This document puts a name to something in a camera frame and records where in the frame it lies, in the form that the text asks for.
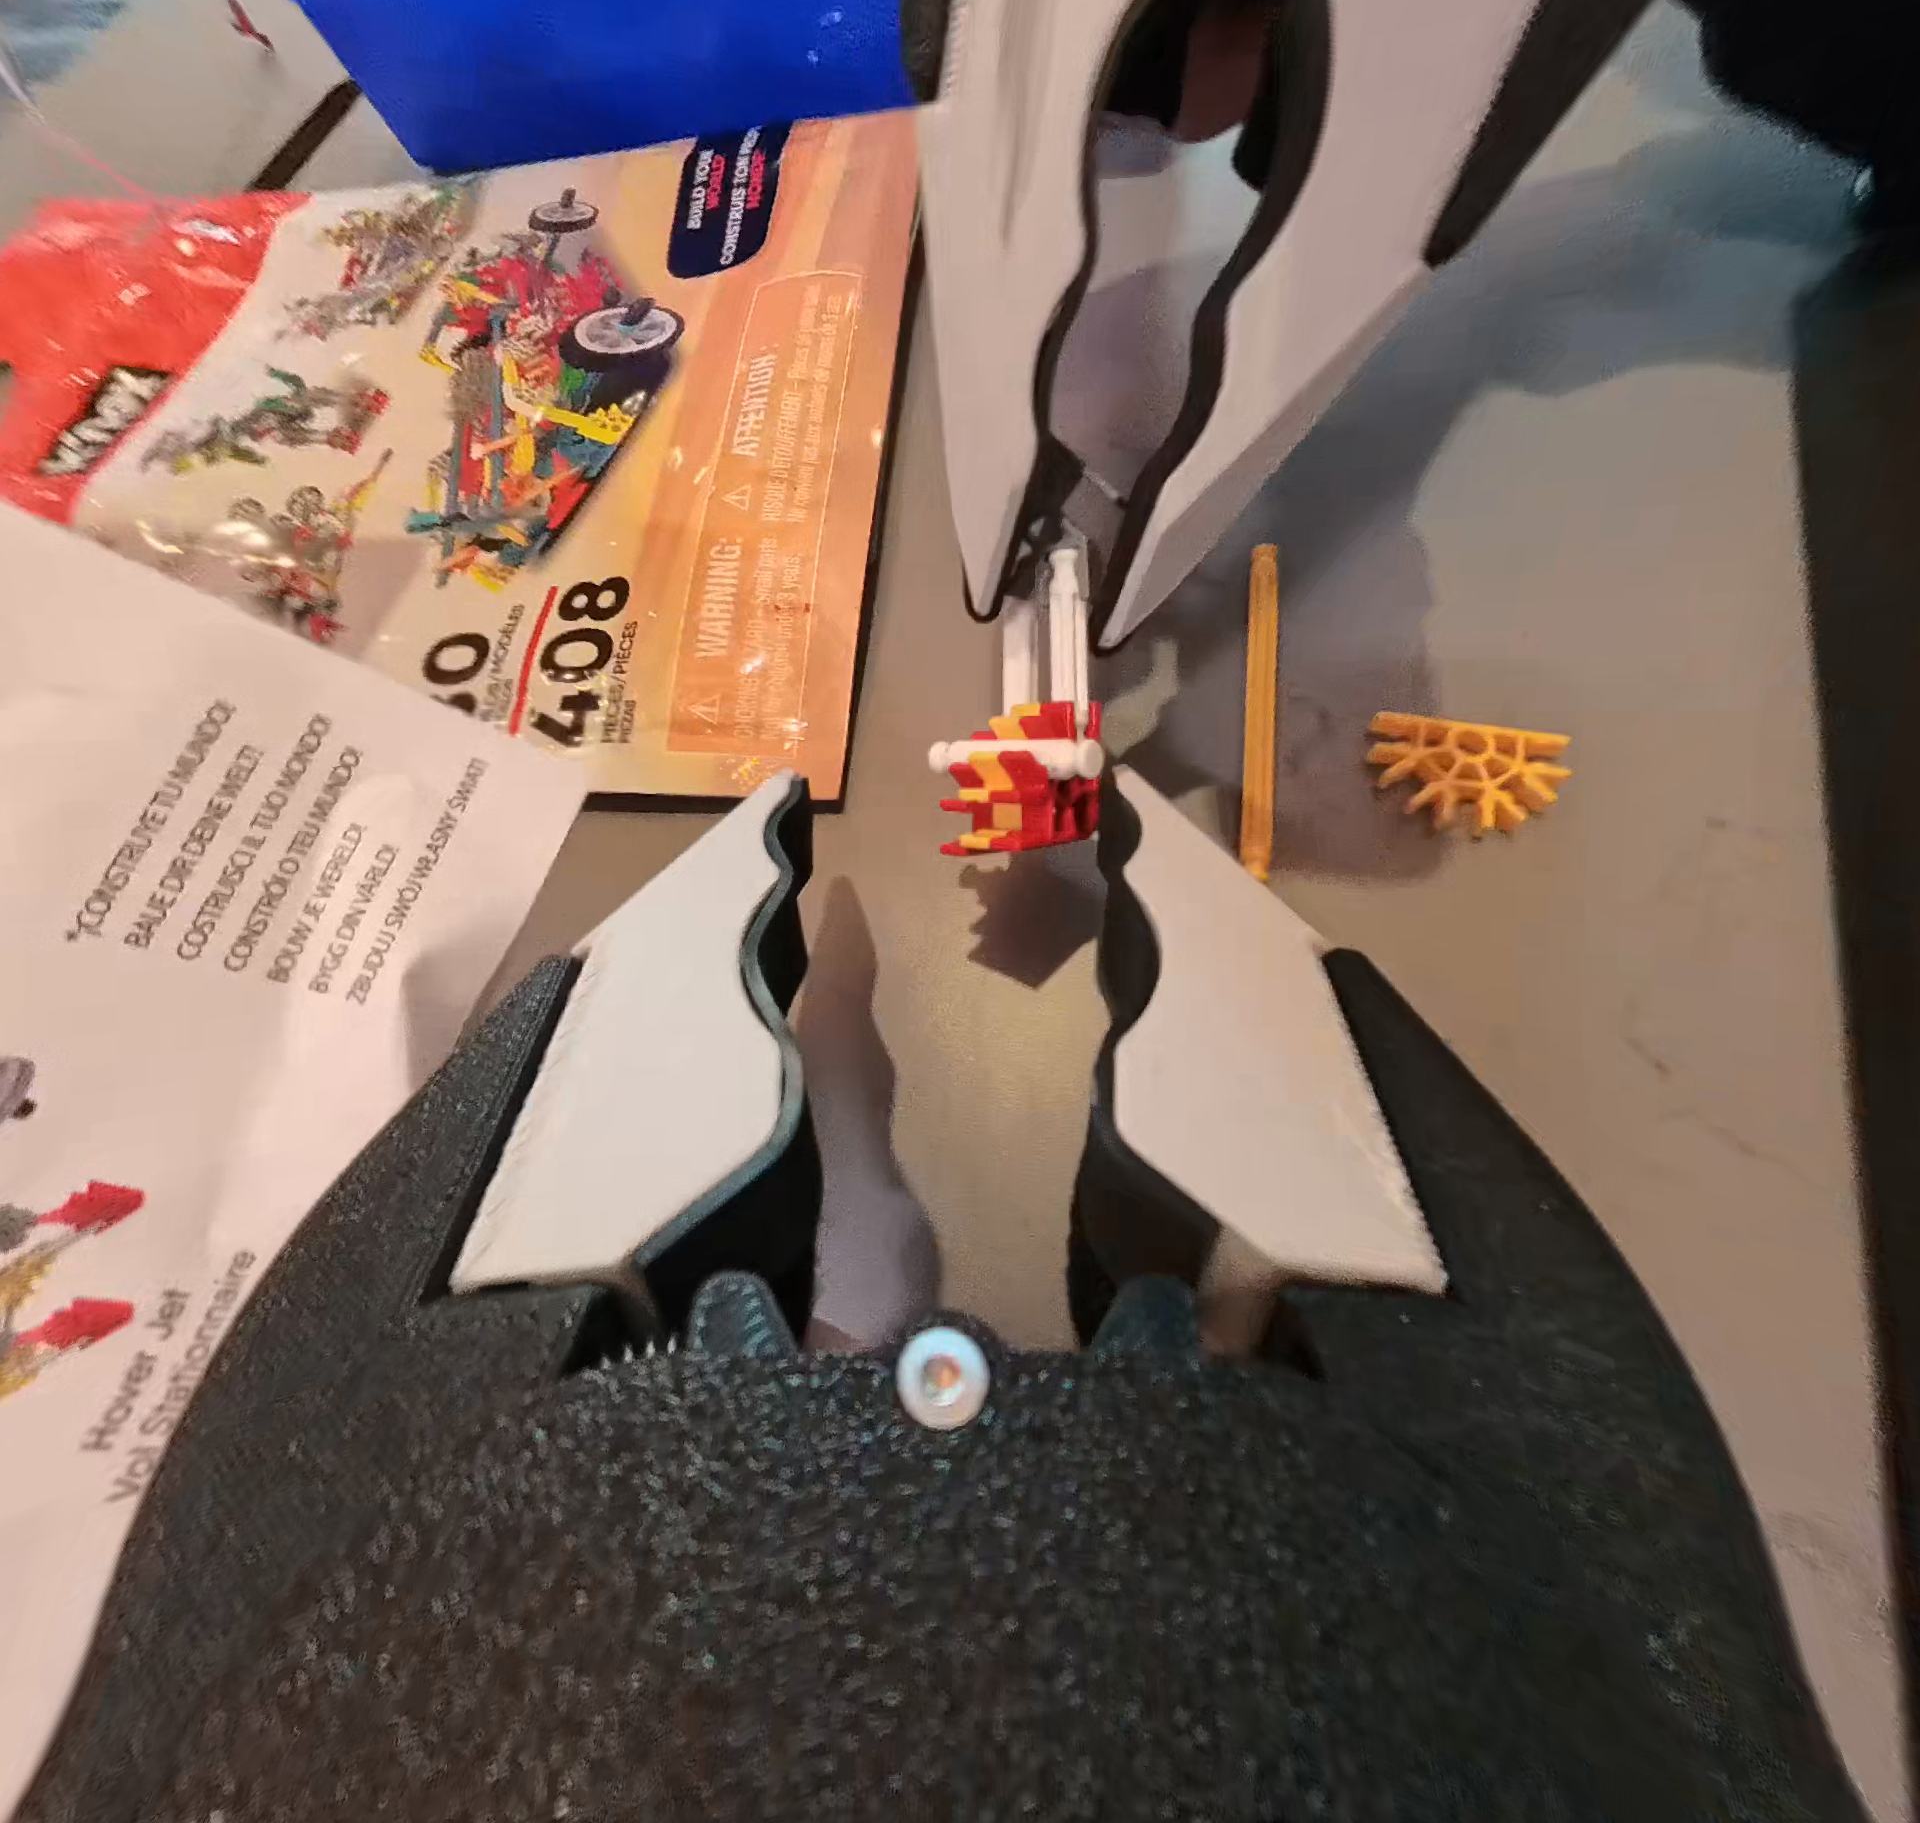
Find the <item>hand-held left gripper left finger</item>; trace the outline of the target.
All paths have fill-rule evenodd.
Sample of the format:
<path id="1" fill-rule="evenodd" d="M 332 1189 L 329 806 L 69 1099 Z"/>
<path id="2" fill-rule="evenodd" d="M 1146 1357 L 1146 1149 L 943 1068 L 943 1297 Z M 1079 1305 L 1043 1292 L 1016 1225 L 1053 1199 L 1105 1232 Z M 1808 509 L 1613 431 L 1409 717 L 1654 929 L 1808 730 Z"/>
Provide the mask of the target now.
<path id="1" fill-rule="evenodd" d="M 813 1287 L 824 1179 L 790 1024 L 809 874 L 808 783 L 779 770 L 587 935 L 449 1289 Z"/>

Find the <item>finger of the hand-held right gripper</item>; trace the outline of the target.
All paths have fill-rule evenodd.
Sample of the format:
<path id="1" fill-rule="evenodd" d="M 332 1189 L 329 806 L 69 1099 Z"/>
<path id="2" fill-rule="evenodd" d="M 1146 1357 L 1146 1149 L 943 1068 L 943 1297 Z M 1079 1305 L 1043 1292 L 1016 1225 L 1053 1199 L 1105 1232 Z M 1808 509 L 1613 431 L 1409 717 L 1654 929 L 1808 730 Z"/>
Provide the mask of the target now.
<path id="1" fill-rule="evenodd" d="M 950 0 L 917 110 L 952 528 L 975 621 L 1060 491 L 1050 398 L 1095 263 L 1095 120 L 1149 0 Z"/>
<path id="2" fill-rule="evenodd" d="M 1273 157 L 1193 315 L 1183 404 L 1127 497 L 1102 650 L 1169 599 L 1427 287 L 1427 233 L 1537 4 L 1282 0 Z"/>

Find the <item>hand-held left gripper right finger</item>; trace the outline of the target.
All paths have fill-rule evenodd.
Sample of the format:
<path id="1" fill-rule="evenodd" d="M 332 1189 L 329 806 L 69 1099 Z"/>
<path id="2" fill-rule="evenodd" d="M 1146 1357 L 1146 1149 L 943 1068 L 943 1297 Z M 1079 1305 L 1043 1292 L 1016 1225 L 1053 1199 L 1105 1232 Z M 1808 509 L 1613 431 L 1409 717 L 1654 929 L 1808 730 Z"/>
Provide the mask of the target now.
<path id="1" fill-rule="evenodd" d="M 1328 942 L 1124 764 L 1095 861 L 1105 1024 L 1071 1192 L 1075 1336 L 1146 1279 L 1184 1284 L 1226 1352 L 1260 1352 L 1296 1284 L 1442 1295 Z"/>

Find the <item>long yellow rod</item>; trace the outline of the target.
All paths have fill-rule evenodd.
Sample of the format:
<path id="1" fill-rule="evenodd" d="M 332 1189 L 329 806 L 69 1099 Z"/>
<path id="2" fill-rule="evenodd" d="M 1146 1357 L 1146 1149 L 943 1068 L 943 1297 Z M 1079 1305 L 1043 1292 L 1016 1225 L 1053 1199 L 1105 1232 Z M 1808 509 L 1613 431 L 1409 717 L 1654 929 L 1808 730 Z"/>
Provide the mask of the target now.
<path id="1" fill-rule="evenodd" d="M 1244 575 L 1244 680 L 1242 763 L 1239 792 L 1239 861 L 1266 883 L 1275 846 L 1279 692 L 1282 570 L 1279 547 L 1258 543 Z"/>

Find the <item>connector assembly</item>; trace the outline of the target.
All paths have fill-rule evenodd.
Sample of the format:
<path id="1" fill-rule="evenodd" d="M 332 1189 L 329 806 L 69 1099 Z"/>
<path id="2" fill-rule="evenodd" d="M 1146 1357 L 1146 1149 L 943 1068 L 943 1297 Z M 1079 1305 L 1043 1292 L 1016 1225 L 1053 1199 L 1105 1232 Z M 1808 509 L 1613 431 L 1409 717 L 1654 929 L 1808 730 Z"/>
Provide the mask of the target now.
<path id="1" fill-rule="evenodd" d="M 1103 772 L 1105 750 L 1091 682 L 1086 737 L 1070 735 L 1071 706 L 1047 700 L 1045 586 L 1047 559 L 1038 570 L 1035 589 L 1005 603 L 1000 708 L 985 727 L 939 741 L 927 752 L 930 768 L 952 783 L 943 809 L 969 820 L 947 839 L 944 855 L 1050 851 L 1041 836 L 1047 782 Z"/>

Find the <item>building instruction sheet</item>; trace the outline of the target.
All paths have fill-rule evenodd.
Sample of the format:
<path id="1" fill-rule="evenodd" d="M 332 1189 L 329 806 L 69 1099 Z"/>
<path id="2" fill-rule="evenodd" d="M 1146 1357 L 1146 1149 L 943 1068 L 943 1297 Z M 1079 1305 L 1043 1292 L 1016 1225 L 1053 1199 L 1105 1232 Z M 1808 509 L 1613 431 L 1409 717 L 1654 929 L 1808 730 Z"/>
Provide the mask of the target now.
<path id="1" fill-rule="evenodd" d="M 582 801 L 563 758 L 5 507 L 5 1819 L 209 1357 L 456 1043 Z"/>

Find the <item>white rod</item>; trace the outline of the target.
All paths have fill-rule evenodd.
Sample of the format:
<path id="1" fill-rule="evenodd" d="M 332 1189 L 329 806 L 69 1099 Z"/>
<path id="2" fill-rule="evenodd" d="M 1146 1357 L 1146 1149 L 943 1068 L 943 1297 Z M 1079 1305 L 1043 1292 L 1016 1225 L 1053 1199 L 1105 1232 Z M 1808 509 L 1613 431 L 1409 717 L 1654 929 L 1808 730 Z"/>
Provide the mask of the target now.
<path id="1" fill-rule="evenodd" d="M 1071 737 L 1089 732 L 1086 557 L 1071 542 L 1047 555 L 1045 630 L 1047 700 L 1071 706 Z"/>

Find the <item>yellow connector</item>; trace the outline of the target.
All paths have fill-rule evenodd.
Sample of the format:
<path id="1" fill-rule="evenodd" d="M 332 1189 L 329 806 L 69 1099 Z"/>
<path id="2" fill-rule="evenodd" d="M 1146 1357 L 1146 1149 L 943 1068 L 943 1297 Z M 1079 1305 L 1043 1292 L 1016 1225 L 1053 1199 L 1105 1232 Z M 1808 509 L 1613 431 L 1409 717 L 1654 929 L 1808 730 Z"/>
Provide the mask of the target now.
<path id="1" fill-rule="evenodd" d="M 1383 708 L 1367 724 L 1364 758 L 1406 816 L 1477 839 L 1550 809 L 1573 772 L 1568 750 L 1559 732 Z"/>

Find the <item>blue plastic bin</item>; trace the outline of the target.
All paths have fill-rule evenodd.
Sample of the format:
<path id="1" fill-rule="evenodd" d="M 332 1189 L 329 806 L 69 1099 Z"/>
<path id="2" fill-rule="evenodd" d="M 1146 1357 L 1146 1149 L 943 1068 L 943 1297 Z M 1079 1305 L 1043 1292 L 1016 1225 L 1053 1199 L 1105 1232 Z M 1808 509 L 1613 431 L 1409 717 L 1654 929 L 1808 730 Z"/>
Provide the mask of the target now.
<path id="1" fill-rule="evenodd" d="M 899 0 L 291 0 L 408 157 L 578 159 L 914 98 Z"/>

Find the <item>colourful toy packaging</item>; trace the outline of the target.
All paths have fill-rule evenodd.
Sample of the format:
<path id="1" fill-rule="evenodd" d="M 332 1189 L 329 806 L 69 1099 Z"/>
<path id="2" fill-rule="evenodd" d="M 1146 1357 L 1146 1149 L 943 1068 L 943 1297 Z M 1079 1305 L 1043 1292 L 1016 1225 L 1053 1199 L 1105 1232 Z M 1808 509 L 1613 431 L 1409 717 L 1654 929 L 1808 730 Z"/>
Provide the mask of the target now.
<path id="1" fill-rule="evenodd" d="M 907 113 L 5 238 L 5 500 L 584 766 L 846 766 Z"/>

